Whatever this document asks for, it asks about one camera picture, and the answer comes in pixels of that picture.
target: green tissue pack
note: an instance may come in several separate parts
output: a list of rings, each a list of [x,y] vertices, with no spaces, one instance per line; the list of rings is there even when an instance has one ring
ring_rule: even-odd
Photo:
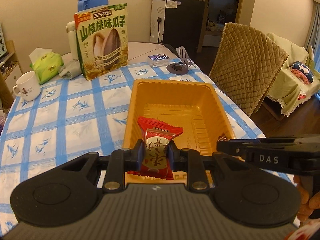
[[[58,74],[63,60],[60,54],[49,52],[38,58],[30,67],[36,73],[39,84],[42,85]]]

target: power cord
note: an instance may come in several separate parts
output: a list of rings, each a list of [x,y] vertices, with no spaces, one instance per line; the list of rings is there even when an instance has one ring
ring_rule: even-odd
[[[160,40],[160,22],[161,22],[161,18],[158,17],[158,43],[159,43],[159,40]]]

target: blue box label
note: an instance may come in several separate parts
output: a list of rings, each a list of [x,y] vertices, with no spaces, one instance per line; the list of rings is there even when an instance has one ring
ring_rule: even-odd
[[[152,55],[152,56],[148,56],[148,58],[150,58],[152,61],[169,59],[169,57],[165,54]]]

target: human hand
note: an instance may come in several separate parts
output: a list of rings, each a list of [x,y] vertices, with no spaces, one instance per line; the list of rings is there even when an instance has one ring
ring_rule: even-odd
[[[297,183],[297,189],[301,194],[301,206],[297,214],[297,218],[304,222],[313,213],[315,209],[320,209],[320,192],[315,194],[311,199],[309,193],[301,184],[300,176],[295,175],[293,177],[293,182]]]

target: dining table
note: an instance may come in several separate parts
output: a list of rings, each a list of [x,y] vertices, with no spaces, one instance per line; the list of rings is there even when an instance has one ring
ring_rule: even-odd
[[[16,225],[10,195],[21,182],[87,152],[110,155],[120,149],[136,79],[162,79],[211,84],[226,112],[236,138],[263,138],[254,122],[201,69],[192,62],[185,75],[170,73],[166,66],[151,67],[147,57],[167,55],[180,62],[163,44],[129,42],[128,65],[87,81],[58,76],[41,86],[33,101],[16,97],[0,136],[0,236]],[[62,56],[64,63],[71,53]],[[272,172],[293,182],[293,176]]]

